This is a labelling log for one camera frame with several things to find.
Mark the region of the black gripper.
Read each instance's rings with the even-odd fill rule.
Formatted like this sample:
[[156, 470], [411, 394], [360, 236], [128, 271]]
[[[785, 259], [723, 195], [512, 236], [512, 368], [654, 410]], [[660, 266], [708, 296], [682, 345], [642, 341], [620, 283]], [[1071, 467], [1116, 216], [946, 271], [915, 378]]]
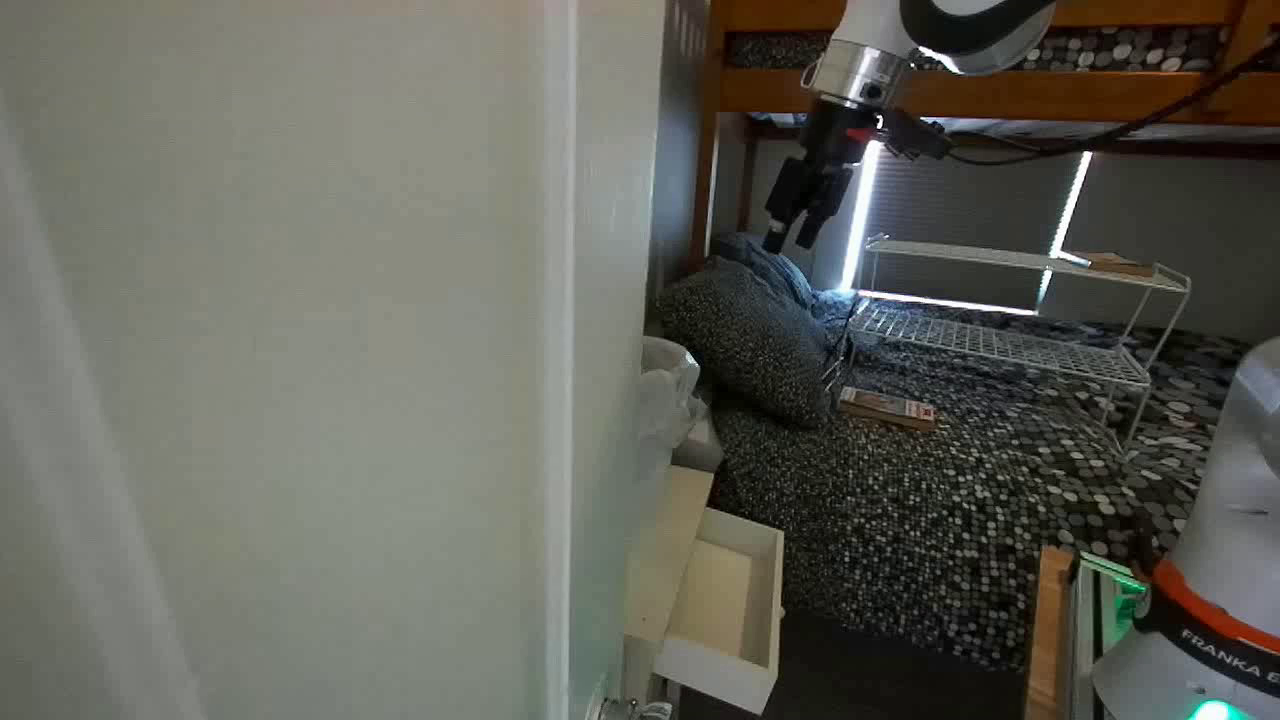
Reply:
[[825, 223], [839, 212], [853, 166], [878, 130], [876, 107], [842, 107], [816, 99], [800, 137], [800, 154], [788, 162], [788, 195], [767, 195], [763, 252], [780, 252], [804, 212], [800, 246], [813, 246]]

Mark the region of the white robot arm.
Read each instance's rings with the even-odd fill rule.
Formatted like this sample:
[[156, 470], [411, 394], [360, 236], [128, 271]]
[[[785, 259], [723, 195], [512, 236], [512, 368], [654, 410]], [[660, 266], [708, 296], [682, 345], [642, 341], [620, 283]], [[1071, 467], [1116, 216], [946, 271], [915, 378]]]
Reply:
[[813, 246], [873, 139], [904, 154], [943, 154], [941, 125], [904, 107], [920, 61], [952, 76], [1021, 62], [1052, 27], [1055, 0], [842, 0], [825, 51], [800, 72], [813, 96], [800, 152], [767, 192], [763, 246]]

